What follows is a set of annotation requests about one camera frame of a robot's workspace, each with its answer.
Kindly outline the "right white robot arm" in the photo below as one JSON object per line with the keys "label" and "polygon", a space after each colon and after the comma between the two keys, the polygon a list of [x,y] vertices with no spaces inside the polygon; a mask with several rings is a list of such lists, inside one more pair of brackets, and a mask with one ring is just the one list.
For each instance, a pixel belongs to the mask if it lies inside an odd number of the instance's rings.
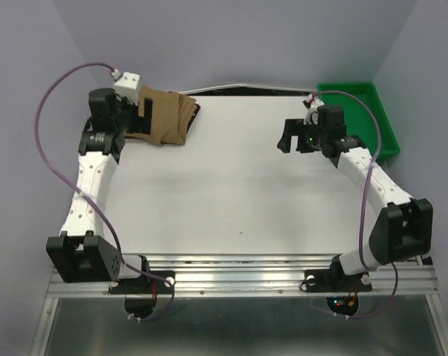
{"label": "right white robot arm", "polygon": [[369,238],[332,262],[328,271],[332,287],[345,289],[355,274],[429,252],[432,204],[400,188],[376,163],[363,140],[347,134],[341,106],[313,106],[305,118],[287,119],[277,148],[289,153],[292,138],[297,138],[298,152],[319,151],[347,175],[363,195],[362,206],[370,206],[378,216]]}

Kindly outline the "tan brown skirt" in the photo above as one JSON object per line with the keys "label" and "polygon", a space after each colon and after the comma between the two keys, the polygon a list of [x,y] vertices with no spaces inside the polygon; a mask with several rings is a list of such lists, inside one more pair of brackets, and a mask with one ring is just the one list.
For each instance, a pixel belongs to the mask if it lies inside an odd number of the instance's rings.
{"label": "tan brown skirt", "polygon": [[153,99],[153,118],[150,134],[129,134],[127,138],[141,139],[152,145],[184,145],[188,120],[194,111],[196,99],[176,92],[154,90],[143,85],[139,100]]}

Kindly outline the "red plaid skirt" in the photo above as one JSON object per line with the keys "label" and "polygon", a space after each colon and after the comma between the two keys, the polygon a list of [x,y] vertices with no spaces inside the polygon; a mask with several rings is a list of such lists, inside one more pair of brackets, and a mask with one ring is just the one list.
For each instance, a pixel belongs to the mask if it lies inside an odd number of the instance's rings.
{"label": "red plaid skirt", "polygon": [[201,108],[200,105],[198,104],[194,105],[194,111],[192,112],[190,119],[188,120],[186,132],[189,132],[194,120],[196,119],[197,114],[200,112],[200,108]]}

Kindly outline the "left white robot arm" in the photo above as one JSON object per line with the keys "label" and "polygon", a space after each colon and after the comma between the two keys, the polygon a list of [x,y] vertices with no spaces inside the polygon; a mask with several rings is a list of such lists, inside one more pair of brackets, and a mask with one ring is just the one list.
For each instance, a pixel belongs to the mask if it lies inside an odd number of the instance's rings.
{"label": "left white robot arm", "polygon": [[112,178],[118,168],[125,134],[140,128],[139,92],[136,89],[100,88],[88,94],[90,117],[79,142],[79,173],[70,210],[46,250],[66,283],[126,283],[136,292],[151,286],[151,273],[141,257],[122,256],[118,237],[105,238],[111,223],[105,208]]}

